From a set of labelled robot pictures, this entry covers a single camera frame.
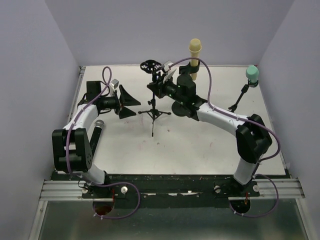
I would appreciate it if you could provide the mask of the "black tilted round-base stand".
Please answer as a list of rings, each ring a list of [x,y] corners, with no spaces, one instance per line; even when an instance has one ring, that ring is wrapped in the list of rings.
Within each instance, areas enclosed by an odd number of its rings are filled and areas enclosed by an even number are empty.
[[[250,81],[248,81],[247,84],[245,84],[245,85],[242,87],[241,93],[240,93],[239,97],[237,98],[236,102],[235,102],[232,106],[228,107],[228,110],[229,110],[230,112],[234,113],[235,110],[238,108],[238,105],[239,105],[241,99],[242,99],[243,96],[247,93],[247,91],[249,90],[249,88],[255,88],[255,87],[258,86],[258,84],[259,84],[258,81],[257,81],[256,83],[250,83]]]

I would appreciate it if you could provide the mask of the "black mounting rail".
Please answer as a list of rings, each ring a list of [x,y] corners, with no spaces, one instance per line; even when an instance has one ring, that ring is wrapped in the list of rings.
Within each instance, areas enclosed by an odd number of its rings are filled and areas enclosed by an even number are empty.
[[[111,187],[86,185],[83,199],[118,209],[228,208],[229,201],[258,197],[257,182],[242,186],[232,175],[110,174]]]

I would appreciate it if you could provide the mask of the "teal microphone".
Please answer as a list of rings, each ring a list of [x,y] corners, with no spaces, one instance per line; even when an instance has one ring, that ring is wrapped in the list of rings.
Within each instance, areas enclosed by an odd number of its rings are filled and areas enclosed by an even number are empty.
[[[255,65],[250,65],[247,67],[245,76],[249,86],[256,87],[259,84],[259,74],[260,72]]]

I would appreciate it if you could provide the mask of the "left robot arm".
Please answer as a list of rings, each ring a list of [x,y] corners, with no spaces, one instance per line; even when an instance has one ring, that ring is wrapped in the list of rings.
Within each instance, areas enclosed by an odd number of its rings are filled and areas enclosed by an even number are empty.
[[[62,129],[52,132],[54,168],[94,184],[93,191],[101,198],[111,191],[108,174],[94,163],[94,155],[105,127],[98,116],[108,111],[120,118],[136,116],[129,109],[141,103],[133,98],[118,80],[111,81],[109,92],[103,94],[101,81],[88,81],[86,93],[77,105],[77,112]]]

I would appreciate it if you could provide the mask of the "beige microphone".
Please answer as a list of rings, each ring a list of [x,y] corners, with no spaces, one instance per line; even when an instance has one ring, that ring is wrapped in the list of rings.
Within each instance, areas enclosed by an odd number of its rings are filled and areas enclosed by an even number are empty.
[[[189,42],[189,52],[190,52],[190,56],[192,58],[198,58],[199,54],[202,50],[202,43],[198,38],[193,38],[190,42]],[[197,59],[191,59],[190,60],[190,65],[192,67],[197,67],[198,66],[199,61]]]

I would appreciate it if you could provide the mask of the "black round-base clip stand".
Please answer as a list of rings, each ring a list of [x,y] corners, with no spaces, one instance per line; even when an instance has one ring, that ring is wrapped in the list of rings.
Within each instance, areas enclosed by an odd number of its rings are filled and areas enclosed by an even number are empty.
[[[192,74],[199,71],[200,62],[196,66],[191,66],[191,61],[187,65],[179,67],[179,76],[176,79],[176,102],[172,105],[172,111],[179,117],[191,117],[193,115],[192,105],[196,101],[196,83]]]

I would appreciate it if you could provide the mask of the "black silver-head microphone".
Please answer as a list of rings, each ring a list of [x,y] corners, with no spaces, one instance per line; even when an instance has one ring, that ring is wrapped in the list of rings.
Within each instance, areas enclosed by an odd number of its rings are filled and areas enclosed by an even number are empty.
[[[99,143],[100,136],[102,134],[102,131],[105,127],[105,123],[103,120],[96,120],[94,122],[94,129],[90,138],[90,148],[92,152],[92,156],[94,157],[96,153],[96,149]]]

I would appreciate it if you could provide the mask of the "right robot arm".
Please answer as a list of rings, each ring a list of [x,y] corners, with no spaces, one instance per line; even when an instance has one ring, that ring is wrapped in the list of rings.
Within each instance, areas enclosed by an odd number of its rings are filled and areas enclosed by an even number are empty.
[[[230,191],[241,196],[248,190],[248,183],[252,180],[258,168],[258,162],[272,145],[272,139],[262,120],[252,116],[236,115],[216,106],[210,106],[206,99],[196,92],[196,83],[191,77],[182,74],[176,83],[162,77],[151,82],[147,88],[162,99],[169,97],[174,100],[172,112],[179,117],[188,117],[198,122],[214,125],[236,139],[236,147],[240,160],[230,183]]]

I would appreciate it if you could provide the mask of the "black tripod shock-mount stand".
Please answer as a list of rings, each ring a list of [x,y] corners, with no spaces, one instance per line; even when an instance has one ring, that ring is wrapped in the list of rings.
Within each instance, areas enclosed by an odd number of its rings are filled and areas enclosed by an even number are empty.
[[[148,59],[140,64],[140,69],[146,72],[147,74],[152,74],[152,83],[156,83],[160,74],[160,68],[162,64],[156,60]],[[151,136],[154,137],[154,123],[161,115],[171,115],[171,112],[160,111],[156,109],[156,96],[153,93],[152,99],[149,100],[148,105],[152,106],[150,110],[139,111],[138,114],[148,114],[152,118],[152,132]]]

